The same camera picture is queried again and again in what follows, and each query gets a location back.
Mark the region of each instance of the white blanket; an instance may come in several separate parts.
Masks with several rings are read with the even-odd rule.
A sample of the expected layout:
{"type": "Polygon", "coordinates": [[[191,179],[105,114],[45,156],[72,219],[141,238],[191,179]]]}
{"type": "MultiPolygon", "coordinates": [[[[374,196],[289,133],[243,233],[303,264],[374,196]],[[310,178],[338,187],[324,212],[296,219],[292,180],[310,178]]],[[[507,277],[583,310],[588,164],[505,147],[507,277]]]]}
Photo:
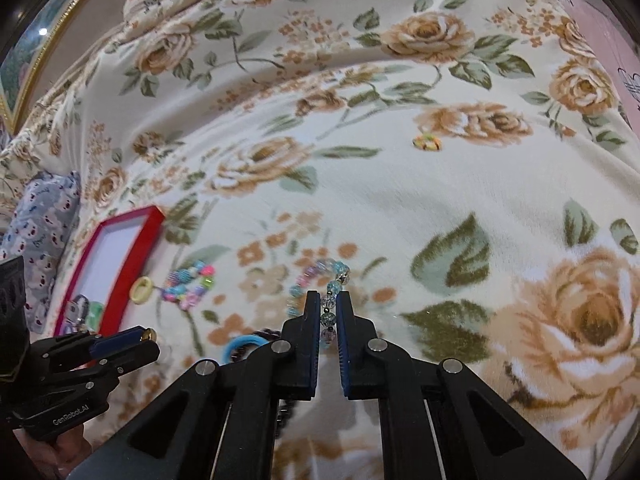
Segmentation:
{"type": "MultiPolygon", "coordinates": [[[[159,286],[217,269],[188,312],[130,305],[123,328],[154,327],[162,357],[95,442],[194,360],[279,328],[331,257],[385,338],[469,364],[588,478],[619,463],[639,424],[640,142],[557,0],[127,0],[125,19],[0,162],[6,214],[38,168],[81,173],[49,334],[108,216],[164,210],[159,286]]],[[[382,477],[376,406],[342,398],[331,347],[273,478],[382,477]]]]}

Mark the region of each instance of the pillow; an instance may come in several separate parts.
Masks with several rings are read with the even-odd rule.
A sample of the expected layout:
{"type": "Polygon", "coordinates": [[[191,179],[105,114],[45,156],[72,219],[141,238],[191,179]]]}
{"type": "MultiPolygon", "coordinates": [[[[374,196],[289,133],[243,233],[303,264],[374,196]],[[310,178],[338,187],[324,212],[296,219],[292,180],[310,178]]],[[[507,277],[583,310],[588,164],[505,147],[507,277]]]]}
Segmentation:
{"type": "Polygon", "coordinates": [[[0,245],[0,259],[22,255],[27,296],[27,325],[41,334],[56,282],[58,263],[80,203],[77,173],[41,172],[24,188],[0,245]]]}

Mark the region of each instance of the human hand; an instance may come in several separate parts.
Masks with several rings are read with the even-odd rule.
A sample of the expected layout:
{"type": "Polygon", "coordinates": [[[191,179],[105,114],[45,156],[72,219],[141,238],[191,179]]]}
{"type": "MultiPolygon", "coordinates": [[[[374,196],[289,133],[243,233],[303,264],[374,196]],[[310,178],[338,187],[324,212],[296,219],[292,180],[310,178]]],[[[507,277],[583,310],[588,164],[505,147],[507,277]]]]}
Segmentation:
{"type": "Polygon", "coordinates": [[[14,435],[47,480],[66,478],[92,451],[82,424],[58,436],[53,445],[31,438],[24,430],[15,430],[14,435]]]}

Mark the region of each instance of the gold frame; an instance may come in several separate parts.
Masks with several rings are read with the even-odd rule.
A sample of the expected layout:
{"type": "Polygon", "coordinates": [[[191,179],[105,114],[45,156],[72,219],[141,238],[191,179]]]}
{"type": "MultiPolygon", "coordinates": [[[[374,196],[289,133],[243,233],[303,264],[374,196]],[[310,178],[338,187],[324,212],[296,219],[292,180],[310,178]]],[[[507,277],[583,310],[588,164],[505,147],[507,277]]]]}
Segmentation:
{"type": "Polygon", "coordinates": [[[48,35],[47,39],[40,47],[38,56],[36,57],[35,61],[32,61],[32,65],[29,69],[29,73],[24,85],[21,86],[18,92],[18,97],[15,105],[15,113],[12,118],[9,117],[9,108],[4,100],[4,96],[0,95],[0,114],[2,114],[4,126],[11,136],[14,136],[17,133],[17,129],[21,124],[24,123],[24,120],[26,119],[26,104],[31,98],[34,84],[38,80],[38,76],[40,75],[42,67],[47,62],[47,59],[49,59],[49,56],[52,53],[53,49],[58,44],[62,33],[65,31],[66,26],[69,24],[69,19],[74,15],[76,10],[80,8],[80,3],[84,1],[85,0],[71,0],[68,6],[66,6],[65,11],[56,22],[56,25],[54,25],[53,29],[51,29],[51,32],[48,35]]]}

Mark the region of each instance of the silver screw head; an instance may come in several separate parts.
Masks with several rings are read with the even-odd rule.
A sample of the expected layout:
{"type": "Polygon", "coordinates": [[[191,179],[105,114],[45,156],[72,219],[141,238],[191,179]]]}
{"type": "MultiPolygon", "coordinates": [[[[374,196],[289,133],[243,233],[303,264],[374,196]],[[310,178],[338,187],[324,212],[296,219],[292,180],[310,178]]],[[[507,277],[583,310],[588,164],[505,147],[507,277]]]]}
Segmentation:
{"type": "Polygon", "coordinates": [[[271,343],[271,350],[276,352],[276,354],[284,354],[284,352],[288,352],[291,349],[291,343],[289,341],[285,341],[284,339],[278,339],[271,343]]]}
{"type": "Polygon", "coordinates": [[[196,364],[196,373],[198,375],[211,375],[216,369],[216,364],[211,359],[204,359],[196,364]]]}
{"type": "Polygon", "coordinates": [[[457,374],[462,371],[462,363],[457,359],[446,359],[442,363],[442,367],[450,374],[457,374]]]}
{"type": "Polygon", "coordinates": [[[384,339],[375,337],[373,339],[369,339],[367,346],[369,347],[369,350],[373,350],[374,352],[382,352],[386,350],[388,344],[384,339]]]}

